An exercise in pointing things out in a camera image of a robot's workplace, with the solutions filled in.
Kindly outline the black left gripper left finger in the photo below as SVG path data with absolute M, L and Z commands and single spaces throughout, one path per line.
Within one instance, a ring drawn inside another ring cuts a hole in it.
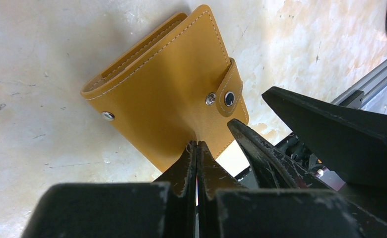
M 195 237 L 196 150 L 152 182 L 59 183 L 40 198 L 25 238 Z

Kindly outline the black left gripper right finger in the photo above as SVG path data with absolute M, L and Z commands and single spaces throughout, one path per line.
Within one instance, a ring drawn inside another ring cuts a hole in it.
M 201 238 L 359 238 L 346 201 L 327 189 L 241 185 L 197 145 Z

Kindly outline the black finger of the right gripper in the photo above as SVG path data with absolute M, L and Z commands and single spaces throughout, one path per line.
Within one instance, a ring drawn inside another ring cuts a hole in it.
M 260 188 L 331 189 L 237 119 L 227 123 Z
M 387 115 L 337 106 L 279 87 L 271 87 L 262 98 L 343 181 L 387 188 Z

